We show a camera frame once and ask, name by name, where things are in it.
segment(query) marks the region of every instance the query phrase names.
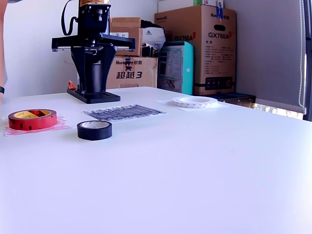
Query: person's arm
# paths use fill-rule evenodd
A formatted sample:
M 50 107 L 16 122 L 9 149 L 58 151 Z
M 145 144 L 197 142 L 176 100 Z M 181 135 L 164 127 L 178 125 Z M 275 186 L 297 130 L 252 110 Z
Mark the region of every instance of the person's arm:
M 4 87 L 4 43 L 3 43 L 3 22 L 4 13 L 8 0 L 0 0 L 0 86 Z M 0 93 L 0 104 L 2 103 L 3 94 Z

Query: cardboard box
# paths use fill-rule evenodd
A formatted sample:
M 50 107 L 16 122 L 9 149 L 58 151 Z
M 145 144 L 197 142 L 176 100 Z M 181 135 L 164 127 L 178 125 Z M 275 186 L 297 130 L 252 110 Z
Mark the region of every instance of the cardboard box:
M 81 0 L 80 7 L 86 4 L 109 4 L 109 0 Z
M 107 89 L 148 86 L 157 88 L 158 58 L 115 57 Z
M 195 95 L 235 91 L 236 13 L 224 9 L 224 19 L 218 19 L 215 9 L 201 5 L 155 15 L 168 41 L 185 40 L 194 46 Z
M 194 47 L 186 41 L 167 42 L 159 53 L 158 85 L 182 94 L 193 94 Z
M 111 35 L 136 39 L 136 49 L 133 52 L 118 51 L 118 56 L 142 56 L 143 31 L 140 17 L 111 18 Z
M 163 0 L 158 2 L 158 12 L 172 11 L 190 6 L 209 5 L 224 8 L 223 0 Z

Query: white wall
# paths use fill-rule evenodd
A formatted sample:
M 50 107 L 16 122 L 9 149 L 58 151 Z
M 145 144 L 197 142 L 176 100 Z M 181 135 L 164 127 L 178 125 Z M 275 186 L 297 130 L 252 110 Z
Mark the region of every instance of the white wall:
M 299 3 L 300 0 L 226 0 L 225 6 L 237 13 L 236 91 L 255 95 L 261 104 L 302 112 L 298 104 Z
M 77 72 L 70 51 L 52 52 L 51 40 L 62 37 L 61 14 L 67 0 L 23 0 L 5 13 L 4 50 L 8 73 L 5 98 L 66 92 Z M 111 16 L 154 21 L 158 0 L 111 0 Z M 78 16 L 78 0 L 68 4 L 67 25 Z

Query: orange object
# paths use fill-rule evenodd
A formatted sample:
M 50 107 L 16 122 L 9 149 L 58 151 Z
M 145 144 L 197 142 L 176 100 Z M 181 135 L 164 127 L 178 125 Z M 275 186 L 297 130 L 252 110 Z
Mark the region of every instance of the orange object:
M 75 84 L 71 80 L 68 82 L 68 89 L 69 90 L 76 90 L 77 89 L 75 87 Z

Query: cable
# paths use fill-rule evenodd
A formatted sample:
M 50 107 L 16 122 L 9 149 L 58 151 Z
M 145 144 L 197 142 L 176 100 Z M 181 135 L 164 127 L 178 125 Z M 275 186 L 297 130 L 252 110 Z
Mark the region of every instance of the cable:
M 300 88 L 299 88 L 299 106 L 303 108 L 303 113 L 305 113 L 305 101 L 306 101 L 306 79 L 303 79 L 303 60 L 305 60 L 305 56 L 303 57 L 303 23 L 305 23 L 304 12 L 302 11 L 303 0 L 300 0 Z M 302 93 L 302 81 L 303 81 L 303 104 L 301 104 L 301 93 Z
M 108 32 L 108 35 L 110 35 L 111 34 L 111 13 L 110 13 L 111 11 L 108 11 L 108 30 L 109 30 L 109 32 Z
M 74 26 L 74 21 L 75 21 L 75 22 L 78 22 L 77 17 L 72 17 L 72 19 L 70 20 L 70 23 L 69 23 L 69 31 L 66 32 L 66 26 L 65 26 L 65 10 L 66 10 L 67 4 L 68 4 L 70 1 L 73 1 L 73 0 L 68 0 L 68 2 L 65 4 L 64 9 L 63 9 L 63 13 L 62 13 L 62 19 L 61 19 L 62 31 L 63 31 L 63 34 L 64 34 L 65 36 L 69 36 L 69 35 L 72 34 L 72 32 L 73 32 L 73 26 Z

